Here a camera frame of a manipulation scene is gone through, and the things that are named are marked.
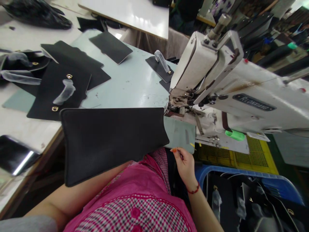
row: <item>woman's hand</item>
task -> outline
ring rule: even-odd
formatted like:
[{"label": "woman's hand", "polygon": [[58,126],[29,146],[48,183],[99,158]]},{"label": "woman's hand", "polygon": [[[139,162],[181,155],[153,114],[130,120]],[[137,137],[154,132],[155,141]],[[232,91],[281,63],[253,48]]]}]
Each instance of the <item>woman's hand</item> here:
[{"label": "woman's hand", "polygon": [[181,179],[189,191],[196,190],[198,182],[194,173],[194,158],[189,152],[181,147],[171,149],[174,153],[177,169]]}]

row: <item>red string bracelet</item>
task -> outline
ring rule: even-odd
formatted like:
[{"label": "red string bracelet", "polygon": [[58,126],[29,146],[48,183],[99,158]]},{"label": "red string bracelet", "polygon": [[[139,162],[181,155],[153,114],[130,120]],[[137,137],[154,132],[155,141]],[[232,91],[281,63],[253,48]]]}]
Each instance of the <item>red string bracelet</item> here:
[{"label": "red string bracelet", "polygon": [[189,191],[188,189],[187,189],[187,191],[188,191],[188,193],[190,193],[190,194],[194,194],[194,193],[197,193],[197,191],[199,190],[199,188],[200,188],[200,183],[199,183],[199,185],[197,186],[197,189],[196,189],[195,191]]}]

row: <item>phone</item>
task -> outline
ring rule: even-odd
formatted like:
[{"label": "phone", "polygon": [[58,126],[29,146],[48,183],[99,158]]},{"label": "phone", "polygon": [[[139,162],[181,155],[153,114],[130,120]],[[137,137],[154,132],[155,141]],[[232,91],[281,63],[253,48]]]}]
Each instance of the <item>phone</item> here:
[{"label": "phone", "polygon": [[0,136],[0,168],[18,176],[31,167],[40,153],[8,135]]}]

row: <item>gold metal ring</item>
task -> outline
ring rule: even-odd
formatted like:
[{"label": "gold metal ring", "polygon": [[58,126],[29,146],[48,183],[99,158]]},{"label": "gold metal ring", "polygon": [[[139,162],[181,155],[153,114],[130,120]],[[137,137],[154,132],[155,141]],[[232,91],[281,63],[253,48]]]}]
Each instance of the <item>gold metal ring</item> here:
[{"label": "gold metal ring", "polygon": [[294,215],[293,210],[291,210],[291,209],[287,209],[287,211],[289,212],[289,214]]}]

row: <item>woman's arm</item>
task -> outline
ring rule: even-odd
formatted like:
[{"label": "woman's arm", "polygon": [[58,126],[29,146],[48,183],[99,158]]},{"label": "woman's arm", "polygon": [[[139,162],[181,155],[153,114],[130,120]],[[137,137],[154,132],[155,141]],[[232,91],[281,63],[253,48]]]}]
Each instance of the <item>woman's arm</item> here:
[{"label": "woman's arm", "polygon": [[[177,169],[181,179],[189,191],[195,191],[198,182],[194,173],[194,158],[183,148],[174,148]],[[197,231],[224,232],[212,209],[210,208],[201,188],[194,193],[188,193]]]},{"label": "woman's arm", "polygon": [[34,215],[50,216],[56,221],[58,231],[62,231],[66,224],[129,163],[130,161],[73,187],[60,186],[30,210],[25,217]]}]

